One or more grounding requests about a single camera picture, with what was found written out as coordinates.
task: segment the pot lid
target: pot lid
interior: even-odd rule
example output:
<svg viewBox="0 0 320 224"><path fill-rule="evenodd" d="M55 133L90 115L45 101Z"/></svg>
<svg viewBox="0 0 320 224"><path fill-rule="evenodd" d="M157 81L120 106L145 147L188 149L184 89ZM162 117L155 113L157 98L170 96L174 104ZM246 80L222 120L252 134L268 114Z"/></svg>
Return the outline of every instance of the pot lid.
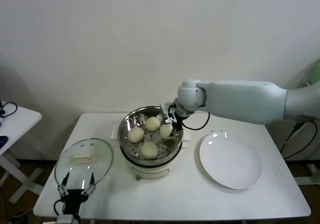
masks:
<svg viewBox="0 0 320 224"><path fill-rule="evenodd" d="M97 138L81 140L59 157L54 168L54 178L67 189L85 189L90 182L100 182L112 162L113 151L109 143Z"/></svg>

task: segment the table leg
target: table leg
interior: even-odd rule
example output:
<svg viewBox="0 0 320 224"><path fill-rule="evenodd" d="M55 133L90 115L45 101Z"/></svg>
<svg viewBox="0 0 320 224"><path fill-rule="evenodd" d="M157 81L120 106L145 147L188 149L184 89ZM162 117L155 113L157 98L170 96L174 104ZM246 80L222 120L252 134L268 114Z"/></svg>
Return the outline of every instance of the table leg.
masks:
<svg viewBox="0 0 320 224"><path fill-rule="evenodd" d="M26 190L30 190L31 192L40 195L43 186L35 183L35 180L43 171L43 169L37 168L28 178L25 174L23 174L14 164L9 162L4 156L0 156L0 166L2 166L8 173L17 178L20 182L22 182L22 186L18 189L18 191L10 198L10 202L16 203L18 199L26 192Z"/></svg>
<svg viewBox="0 0 320 224"><path fill-rule="evenodd" d="M21 166L21 163L17 161L14 154L10 150L7 150L5 153L3 153L3 156L12 164L14 164L17 168Z"/></svg>
<svg viewBox="0 0 320 224"><path fill-rule="evenodd" d="M295 181L299 186L319 185L320 186L320 170L314 164L307 164L308 169L312 173L310 177L295 177Z"/></svg>
<svg viewBox="0 0 320 224"><path fill-rule="evenodd" d="M14 155L9 150L7 150L5 153L3 153L3 155L5 156L6 159L8 159L17 168L19 168L21 166L21 163L16 160ZM8 176L9 176L9 173L5 172L5 174L1 177L1 179L0 179L0 187L2 187L2 185L5 183L5 181L8 178Z"/></svg>

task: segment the metal rim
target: metal rim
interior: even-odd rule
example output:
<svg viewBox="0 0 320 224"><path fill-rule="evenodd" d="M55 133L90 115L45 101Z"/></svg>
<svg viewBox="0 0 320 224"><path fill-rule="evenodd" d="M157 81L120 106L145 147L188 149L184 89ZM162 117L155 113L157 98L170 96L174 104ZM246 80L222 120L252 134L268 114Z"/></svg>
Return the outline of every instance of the metal rim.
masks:
<svg viewBox="0 0 320 224"><path fill-rule="evenodd" d="M130 112L129 114L127 114L122 119L122 121L120 122L119 128L118 128L118 132L117 132L117 137L118 137L118 141L119 141L119 144L120 144L120 149L121 149L121 152L123 153L124 157L126 159L128 159L131 163L133 163L134 165L137 165L137 166L140 166L140 167L146 167L146 168L160 167L163 164L167 164L175 156L177 156L177 154L180 152L180 149L182 147L182 136L183 136L183 131L182 131L182 133L180 135L180 138L176 142L175 149L173 149L172 152L167 154L166 156L160 157L158 159L150 159L150 160L140 159L137 156L132 155L130 152L127 152L127 150L126 150L127 146L126 146L125 143L123 143L123 138L124 138L124 130L122 128L123 124L130 117L137 116L137 115L139 115L139 113L148 112L150 109L151 110L153 109L155 112L161 113L159 106L146 106L146 107L142 107L142 108L136 109L136 110Z"/></svg>

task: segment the white side table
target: white side table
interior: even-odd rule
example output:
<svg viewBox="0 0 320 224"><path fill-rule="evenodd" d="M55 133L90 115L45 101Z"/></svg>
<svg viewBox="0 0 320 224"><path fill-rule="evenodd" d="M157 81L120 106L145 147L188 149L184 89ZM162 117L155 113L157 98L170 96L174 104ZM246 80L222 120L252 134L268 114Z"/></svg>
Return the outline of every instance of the white side table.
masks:
<svg viewBox="0 0 320 224"><path fill-rule="evenodd" d="M6 113L14 110L14 107L11 105L6 106L5 108ZM0 148L0 166L6 170L6 173L0 180L0 186L5 182L9 174L22 182L22 186L10 198L11 203L16 203L26 192L26 190L30 190L31 192L40 195L43 189L43 186L34 182L34 180L42 173L43 169L37 168L30 177L27 177L18 169L20 163L8 151L8 149L40 119L40 113L18 107L17 111L14 114L4 118L1 124L0 136L7 136L8 142L2 148Z"/></svg>

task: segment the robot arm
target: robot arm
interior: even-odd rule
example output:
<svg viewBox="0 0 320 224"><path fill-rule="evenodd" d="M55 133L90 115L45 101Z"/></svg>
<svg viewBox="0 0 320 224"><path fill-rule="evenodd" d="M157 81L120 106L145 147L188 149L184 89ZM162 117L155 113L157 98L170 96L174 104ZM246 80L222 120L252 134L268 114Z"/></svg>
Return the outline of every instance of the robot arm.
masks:
<svg viewBox="0 0 320 224"><path fill-rule="evenodd" d="M179 87L174 108L172 103L161 107L167 122L174 123L198 110L255 124L320 118L320 82L286 90L270 82L186 80Z"/></svg>

